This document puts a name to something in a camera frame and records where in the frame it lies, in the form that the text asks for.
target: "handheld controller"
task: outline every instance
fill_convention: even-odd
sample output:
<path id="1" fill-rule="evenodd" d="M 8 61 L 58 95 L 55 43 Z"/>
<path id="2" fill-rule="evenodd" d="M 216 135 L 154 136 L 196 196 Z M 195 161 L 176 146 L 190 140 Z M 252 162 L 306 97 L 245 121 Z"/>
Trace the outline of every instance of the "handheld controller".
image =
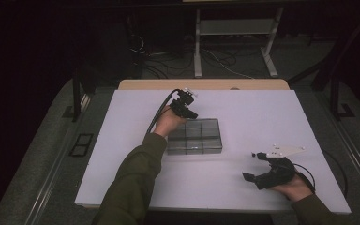
<path id="1" fill-rule="evenodd" d="M 193 93 L 190 90 L 185 89 L 185 91 L 178 90 L 177 95 L 180 98 L 174 99 L 170 104 L 174 113 L 182 118 L 196 119 L 198 114 L 188 108 L 188 105 L 194 101 L 194 97 L 192 97 Z"/>
<path id="2" fill-rule="evenodd" d="M 297 174 L 306 185 L 315 193 L 315 187 L 311 185 L 309 180 L 301 173 L 298 172 L 293 163 L 286 157 L 268 157 L 265 153 L 253 154 L 259 160 L 265 160 L 270 163 L 271 170 L 267 173 L 255 176 L 253 174 L 242 172 L 244 179 L 249 182 L 255 183 L 258 189 L 271 188 L 278 185 L 284 185 L 290 182 Z"/>

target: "olive green sleeve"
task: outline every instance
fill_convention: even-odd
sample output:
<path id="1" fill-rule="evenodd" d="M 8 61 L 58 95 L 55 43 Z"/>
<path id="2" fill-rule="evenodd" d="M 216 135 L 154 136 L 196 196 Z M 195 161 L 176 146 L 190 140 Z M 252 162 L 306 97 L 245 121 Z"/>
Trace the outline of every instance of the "olive green sleeve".
<path id="1" fill-rule="evenodd" d="M 316 196 L 310 195 L 292 205 L 301 225 L 349 225 L 351 222 L 345 215 L 337 215 L 329 211 Z"/>
<path id="2" fill-rule="evenodd" d="M 119 167 L 93 224 L 143 224 L 166 144 L 155 133 L 145 135 Z"/>

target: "table surface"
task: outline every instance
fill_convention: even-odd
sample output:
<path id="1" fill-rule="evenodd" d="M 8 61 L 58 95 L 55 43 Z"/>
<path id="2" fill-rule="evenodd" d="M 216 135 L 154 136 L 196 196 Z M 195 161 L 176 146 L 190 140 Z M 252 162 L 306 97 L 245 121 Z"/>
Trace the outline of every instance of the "table surface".
<path id="1" fill-rule="evenodd" d="M 205 80 L 191 80 L 189 86 L 201 81 Z M 198 156 L 165 154 L 151 208 L 253 213 L 292 210 L 283 196 L 270 190 L 258 190 L 242 176 L 242 172 L 267 173 L 270 169 L 268 163 L 252 157 L 251 153 L 269 152 L 275 143 L 306 147 L 305 153 L 289 159 L 314 174 L 317 194 L 330 210 L 351 212 L 294 91 L 195 91 L 199 96 L 190 109 L 198 113 L 199 118 L 218 119 L 222 153 Z M 115 91 L 76 204 L 100 205 L 120 163 L 143 140 L 151 118 L 168 94 L 167 90 Z"/>
<path id="2" fill-rule="evenodd" d="M 180 80 L 123 80 L 119 90 L 289 90 L 281 79 L 180 79 Z"/>

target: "floor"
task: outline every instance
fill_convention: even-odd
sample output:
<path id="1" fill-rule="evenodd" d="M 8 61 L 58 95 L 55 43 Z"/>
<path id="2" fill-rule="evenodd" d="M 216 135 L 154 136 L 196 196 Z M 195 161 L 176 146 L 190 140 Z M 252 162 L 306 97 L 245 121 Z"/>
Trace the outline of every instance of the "floor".
<path id="1" fill-rule="evenodd" d="M 260 55 L 265 41 L 266 37 L 252 36 L 203 39 L 202 78 L 271 79 Z M 332 42 L 308 45 L 308 37 L 279 38 L 271 57 L 279 78 L 288 80 L 322 60 L 332 46 Z M 193 78 L 190 48 L 186 47 L 183 55 L 160 49 L 148 53 L 137 47 L 133 49 L 144 59 L 138 62 L 142 79 Z M 360 102 L 346 85 L 341 85 L 340 103 L 347 104 L 355 117 L 334 120 L 328 111 L 328 90 L 314 92 L 310 88 L 314 75 L 295 83 L 291 89 L 296 91 L 322 150 L 327 152 L 327 161 L 339 186 L 347 191 L 346 200 L 352 209 L 350 219 L 357 225 L 360 224 Z M 108 83 L 101 85 L 93 96 L 83 100 L 81 117 L 72 122 L 65 114 L 72 105 L 72 83 L 62 88 L 0 204 L 0 224 L 8 221 L 11 224 L 91 223 L 97 209 L 85 209 L 73 202 L 114 89 Z M 82 133 L 94 134 L 86 157 L 68 156 Z M 294 214 L 276 214 L 271 218 L 276 225 L 297 224 Z"/>

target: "person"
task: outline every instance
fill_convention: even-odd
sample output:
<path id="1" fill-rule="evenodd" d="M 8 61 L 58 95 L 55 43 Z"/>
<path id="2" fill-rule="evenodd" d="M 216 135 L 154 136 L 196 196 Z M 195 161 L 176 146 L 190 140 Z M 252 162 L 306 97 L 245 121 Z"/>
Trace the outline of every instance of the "person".
<path id="1" fill-rule="evenodd" d="M 177 116 L 169 106 L 162 111 L 154 131 L 146 134 L 142 144 L 133 149 L 120 165 L 93 224 L 143 224 L 155 179 L 161 170 L 167 144 L 165 137 L 186 123 L 186 119 Z M 297 175 L 291 182 L 270 189 L 294 202 L 292 208 L 301 224 L 350 224 L 345 217 L 331 213 Z"/>

